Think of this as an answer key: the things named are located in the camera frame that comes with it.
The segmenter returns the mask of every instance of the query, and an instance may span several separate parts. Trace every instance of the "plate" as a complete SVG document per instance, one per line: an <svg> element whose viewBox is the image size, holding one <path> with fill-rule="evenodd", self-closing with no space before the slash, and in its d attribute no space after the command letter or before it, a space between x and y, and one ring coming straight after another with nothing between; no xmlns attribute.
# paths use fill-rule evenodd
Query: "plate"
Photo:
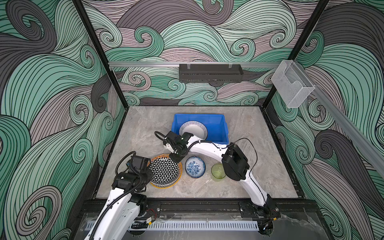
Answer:
<svg viewBox="0 0 384 240"><path fill-rule="evenodd" d="M188 121L181 125L179 135L181 136L185 132L192 133L198 138L204 140L207 139L208 136L207 128L204 126L204 124L198 121Z"/></svg>
<svg viewBox="0 0 384 240"><path fill-rule="evenodd" d="M190 157L185 162L185 171L190 177L199 178L205 173L205 162L197 156Z"/></svg>
<svg viewBox="0 0 384 240"><path fill-rule="evenodd" d="M161 154L151 159L150 169L153 172L151 184L157 188L168 188L176 184L182 173L181 163L175 163L169 154Z"/></svg>

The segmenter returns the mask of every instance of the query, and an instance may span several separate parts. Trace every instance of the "wire mesh file holder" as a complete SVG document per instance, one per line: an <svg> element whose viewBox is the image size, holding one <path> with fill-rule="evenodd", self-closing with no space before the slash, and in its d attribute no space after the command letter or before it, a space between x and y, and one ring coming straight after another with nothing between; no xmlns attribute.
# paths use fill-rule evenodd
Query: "wire mesh file holder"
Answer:
<svg viewBox="0 0 384 240"><path fill-rule="evenodd" d="M288 108L298 108L315 89L304 68L293 60L283 60L272 82Z"/></svg>

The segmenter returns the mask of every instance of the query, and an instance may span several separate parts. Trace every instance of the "robotic arm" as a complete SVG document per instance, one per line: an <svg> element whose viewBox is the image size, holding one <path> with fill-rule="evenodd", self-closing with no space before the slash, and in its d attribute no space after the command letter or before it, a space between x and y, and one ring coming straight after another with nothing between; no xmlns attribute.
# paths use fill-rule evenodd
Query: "robotic arm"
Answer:
<svg viewBox="0 0 384 240"><path fill-rule="evenodd" d="M201 153L221 162L225 174L241 183L251 201L264 209L265 217L267 212L269 212L269 218L272 217L268 207L270 196L252 175L248 159L235 143L216 144L187 132L182 136L172 131L166 136L160 132L155 132L155 135L163 141L164 147L171 151L169 157L176 163L179 163L188 152ZM124 171L116 175L107 202L85 240L121 240L135 218L145 214L147 198L134 191L143 192L142 189L153 177L148 167L151 160L136 156L136 152L130 152L120 163L132 153L133 156L127 162L128 172Z"/></svg>

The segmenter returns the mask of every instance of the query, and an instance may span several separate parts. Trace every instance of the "geometric patterned bowl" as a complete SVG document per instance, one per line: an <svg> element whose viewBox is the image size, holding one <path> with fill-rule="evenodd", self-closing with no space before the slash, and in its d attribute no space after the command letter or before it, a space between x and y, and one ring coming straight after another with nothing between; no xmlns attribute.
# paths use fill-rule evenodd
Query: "geometric patterned bowl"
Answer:
<svg viewBox="0 0 384 240"><path fill-rule="evenodd" d="M185 171L190 177L199 178L205 173L205 162L197 156L190 157L185 162Z"/></svg>
<svg viewBox="0 0 384 240"><path fill-rule="evenodd" d="M169 154L161 154L151 159L150 169L153 172L151 184L157 188L168 188L180 179L183 167L169 158Z"/></svg>

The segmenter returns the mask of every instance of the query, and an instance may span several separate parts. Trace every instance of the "dark gray marble surface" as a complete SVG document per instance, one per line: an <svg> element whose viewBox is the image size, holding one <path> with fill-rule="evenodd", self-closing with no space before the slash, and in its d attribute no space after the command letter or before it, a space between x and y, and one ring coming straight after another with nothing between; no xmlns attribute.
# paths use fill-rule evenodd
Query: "dark gray marble surface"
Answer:
<svg viewBox="0 0 384 240"><path fill-rule="evenodd" d="M193 107L193 106L134 106L130 107L119 138L112 152L97 198L107 198L115 177L115 167L119 160L130 151L137 155L152 158L168 153L154 131L167 134L176 113L223 114L228 124L229 141L249 138L256 148L258 162L252 173L261 187L274 198L297 197L283 161L273 142L259 107ZM249 165L255 162L256 155L247 140L237 143L249 159ZM185 173L184 163L190 156L201 157L205 164L205 174L193 179ZM239 182L228 177L216 182L212 179L211 167L218 163L215 159L190 153L182 160L183 173L173 187L158 189L147 185L147 197L248 197ZM125 162L119 171L125 169Z"/></svg>

